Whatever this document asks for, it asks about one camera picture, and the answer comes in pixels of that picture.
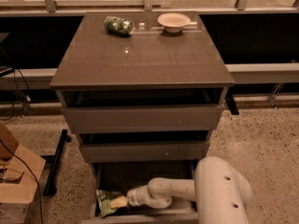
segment black cable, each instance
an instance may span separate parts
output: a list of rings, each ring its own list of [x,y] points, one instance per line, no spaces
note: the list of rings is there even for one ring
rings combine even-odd
[[[27,90],[29,91],[29,86],[28,86],[27,80],[26,80],[26,79],[25,79],[25,77],[22,75],[22,72],[21,72],[21,70],[20,70],[19,68],[17,68],[17,70],[20,72],[20,74],[21,74],[21,77],[22,77],[23,81],[24,81],[24,82],[25,82],[25,84],[26,84]]]
[[[15,81],[15,85],[16,85],[16,88],[17,88],[17,91],[18,91],[19,86],[18,86],[18,81],[16,79],[16,70],[15,69],[13,70],[13,80]]]
[[[14,157],[16,157],[19,161],[21,161],[26,167],[27,169],[29,170],[29,172],[33,175],[33,177],[35,178],[36,180],[36,183],[37,183],[37,190],[38,190],[38,199],[39,199],[39,214],[40,214],[40,223],[43,224],[44,223],[44,219],[43,219],[43,209],[42,209],[42,206],[41,206],[41,192],[40,192],[40,187],[39,187],[39,183],[38,183],[38,180],[34,174],[34,172],[32,172],[32,170],[30,169],[30,167],[27,165],[27,163],[25,161],[23,161],[21,158],[19,158],[17,155],[15,155],[13,152],[11,152],[9,150],[9,148],[2,142],[2,140],[0,139],[0,143],[3,145],[3,147],[10,153],[12,154]]]
[[[7,121],[7,120],[10,120],[11,118],[13,118],[13,116],[15,114],[15,104],[12,104],[6,111],[0,113],[0,115],[6,114],[8,112],[8,110],[11,108],[12,108],[12,111],[11,111],[10,117],[8,117],[6,119],[0,119],[1,121]]]

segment open drawer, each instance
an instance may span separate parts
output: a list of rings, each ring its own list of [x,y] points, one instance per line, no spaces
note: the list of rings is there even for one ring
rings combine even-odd
[[[87,163],[114,161],[201,160],[207,131],[81,134],[80,151]]]
[[[129,133],[215,130],[223,106],[67,108],[72,133]]]
[[[97,187],[126,194],[131,188],[147,185],[154,177],[193,179],[191,161],[141,161],[98,164]],[[173,198],[165,209],[152,209],[146,205],[118,210],[113,216],[101,217],[98,202],[94,199],[90,220],[82,224],[129,223],[197,223],[196,204]]]

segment cardboard box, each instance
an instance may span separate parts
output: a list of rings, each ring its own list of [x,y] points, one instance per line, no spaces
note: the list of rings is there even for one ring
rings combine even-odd
[[[0,124],[0,139],[16,156],[27,163],[39,180],[45,166],[45,160],[19,144],[3,124]],[[37,190],[36,180],[27,167],[16,157],[11,156],[0,144],[0,158],[11,158],[4,179],[17,179],[24,173],[20,184],[0,184],[0,224],[23,223]]]

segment drawer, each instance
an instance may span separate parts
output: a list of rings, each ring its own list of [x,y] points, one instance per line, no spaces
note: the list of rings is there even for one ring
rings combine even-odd
[[[192,179],[193,166],[190,161],[141,161],[125,163],[102,163],[98,165],[96,187],[103,190],[120,191],[126,194],[131,188],[147,185],[154,177]],[[198,223],[196,204],[173,198],[165,209],[152,209],[146,205],[131,207],[130,214],[119,210],[115,216],[101,217],[94,198],[93,217],[82,224],[129,224],[129,223]]]
[[[147,105],[217,105],[223,102],[226,88],[186,88],[61,91],[61,99],[68,107],[147,106]]]
[[[129,133],[216,129],[223,106],[66,108],[72,133]]]
[[[201,160],[208,132],[81,134],[80,151],[88,163],[114,161]]]

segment top drawer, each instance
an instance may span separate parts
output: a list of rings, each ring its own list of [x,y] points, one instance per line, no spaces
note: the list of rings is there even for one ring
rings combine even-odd
[[[223,88],[62,91],[68,107],[206,105],[222,103]]]

